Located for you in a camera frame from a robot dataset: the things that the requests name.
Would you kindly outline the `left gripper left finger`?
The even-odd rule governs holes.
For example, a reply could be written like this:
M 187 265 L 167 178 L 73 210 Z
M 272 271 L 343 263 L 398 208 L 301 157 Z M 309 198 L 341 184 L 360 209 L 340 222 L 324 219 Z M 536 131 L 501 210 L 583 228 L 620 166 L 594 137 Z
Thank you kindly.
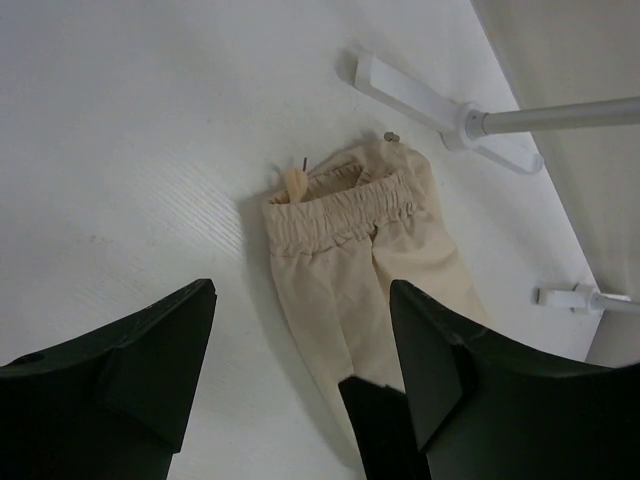
M 1 368 L 4 479 L 165 479 L 182 449 L 213 326 L 198 279 Z

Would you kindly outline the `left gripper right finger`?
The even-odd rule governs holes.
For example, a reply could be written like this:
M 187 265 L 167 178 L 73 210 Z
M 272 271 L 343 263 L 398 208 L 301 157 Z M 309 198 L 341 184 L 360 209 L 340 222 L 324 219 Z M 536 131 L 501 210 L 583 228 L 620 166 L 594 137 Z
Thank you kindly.
M 370 479 L 635 479 L 639 368 L 536 350 L 396 280 L 405 387 L 339 390 Z

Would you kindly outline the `beige trousers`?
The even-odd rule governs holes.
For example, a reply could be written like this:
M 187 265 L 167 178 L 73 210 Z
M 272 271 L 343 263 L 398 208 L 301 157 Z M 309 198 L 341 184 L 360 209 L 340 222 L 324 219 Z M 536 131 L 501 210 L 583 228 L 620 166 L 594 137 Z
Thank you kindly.
M 263 214 L 284 316 L 346 435 L 343 379 L 404 386 L 389 310 L 393 281 L 489 321 L 445 227 L 431 166 L 403 143 L 376 140 L 336 154 L 308 174 L 301 197 L 281 191 Z

